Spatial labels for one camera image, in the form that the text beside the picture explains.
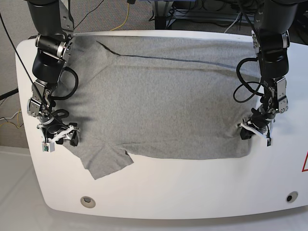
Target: yellow cable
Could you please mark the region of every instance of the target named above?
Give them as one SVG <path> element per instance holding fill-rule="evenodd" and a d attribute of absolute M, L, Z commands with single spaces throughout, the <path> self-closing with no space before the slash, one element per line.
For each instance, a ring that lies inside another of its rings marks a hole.
<path fill-rule="evenodd" d="M 20 111 L 21 111 L 21 109 L 19 109 L 18 114 L 17 114 L 17 125 L 18 125 L 18 128 L 20 128 L 19 119 L 18 119 L 18 116 L 19 116 Z"/>
<path fill-rule="evenodd" d="M 127 15 L 126 15 L 126 19 L 125 19 L 124 23 L 122 23 L 121 25 L 117 26 L 116 28 L 113 28 L 113 29 L 110 30 L 110 31 L 119 29 L 120 27 L 124 26 L 124 24 L 126 23 L 126 21 L 127 21 L 127 19 L 128 19 L 128 15 L 129 15 L 129 3 L 127 4 Z"/>
<path fill-rule="evenodd" d="M 4 124 L 12 124 L 12 125 L 14 125 L 16 128 L 19 128 L 16 124 L 14 124 L 14 123 L 12 123 L 12 122 L 4 122 L 4 123 L 2 123 L 2 124 L 0 124 L 0 128 L 1 128 L 2 125 L 4 125 Z"/>

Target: gray t-shirt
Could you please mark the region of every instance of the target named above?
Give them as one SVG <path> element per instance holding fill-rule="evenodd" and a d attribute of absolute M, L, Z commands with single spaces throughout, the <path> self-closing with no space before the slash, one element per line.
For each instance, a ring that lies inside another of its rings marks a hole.
<path fill-rule="evenodd" d="M 154 56 L 204 63 L 125 57 Z M 79 87 L 58 108 L 77 122 L 79 145 L 71 147 L 95 179 L 132 164 L 128 153 L 155 158 L 215 159 L 246 156 L 248 141 L 235 124 L 251 114 L 256 97 L 236 103 L 235 68 L 255 57 L 251 43 L 184 38 L 76 37 L 69 62 Z M 258 81 L 257 63 L 244 64 L 246 81 Z M 73 86 L 68 73 L 56 95 Z M 239 99 L 250 96 L 241 89 Z"/>

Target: red warning sign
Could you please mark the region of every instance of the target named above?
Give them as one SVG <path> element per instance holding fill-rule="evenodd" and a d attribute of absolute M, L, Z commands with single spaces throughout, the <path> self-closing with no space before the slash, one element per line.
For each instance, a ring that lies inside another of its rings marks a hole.
<path fill-rule="evenodd" d="M 303 170 L 302 172 L 306 172 L 308 171 L 308 163 L 307 163 L 307 159 L 308 159 L 308 153 L 306 155 L 306 159 L 305 159 L 305 162 L 304 162 L 304 166 L 303 166 Z"/>

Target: metal grommet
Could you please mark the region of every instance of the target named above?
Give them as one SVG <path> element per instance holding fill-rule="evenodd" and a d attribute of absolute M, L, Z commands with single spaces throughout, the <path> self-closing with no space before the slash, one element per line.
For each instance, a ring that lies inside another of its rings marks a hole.
<path fill-rule="evenodd" d="M 80 202 L 86 208 L 94 208 L 96 205 L 95 201 L 91 197 L 88 197 L 88 196 L 83 196 L 80 199 Z"/>
<path fill-rule="evenodd" d="M 292 203 L 297 199 L 297 197 L 298 197 L 298 192 L 291 192 L 285 200 L 287 201 L 287 203 Z"/>

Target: white floor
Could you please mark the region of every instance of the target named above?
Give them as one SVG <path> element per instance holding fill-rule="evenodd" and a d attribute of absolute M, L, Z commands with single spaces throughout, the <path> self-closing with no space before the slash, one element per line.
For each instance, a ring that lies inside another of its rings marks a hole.
<path fill-rule="evenodd" d="M 137 220 L 64 213 L 45 205 L 29 150 L 0 146 L 0 230 L 306 231 L 308 207 L 252 216 L 200 220 Z"/>

